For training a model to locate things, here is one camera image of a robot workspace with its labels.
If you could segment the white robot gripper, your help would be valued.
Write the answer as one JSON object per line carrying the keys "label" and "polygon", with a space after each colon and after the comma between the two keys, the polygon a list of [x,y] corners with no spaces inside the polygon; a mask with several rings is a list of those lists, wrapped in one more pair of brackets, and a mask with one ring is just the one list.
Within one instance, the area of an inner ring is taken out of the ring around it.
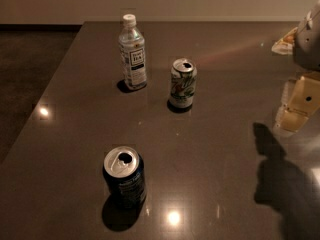
{"label": "white robot gripper", "polygon": [[302,68],[315,70],[289,79],[283,89],[274,130],[278,133],[297,133],[320,108],[320,0],[304,19],[276,41],[271,51],[292,55]]}

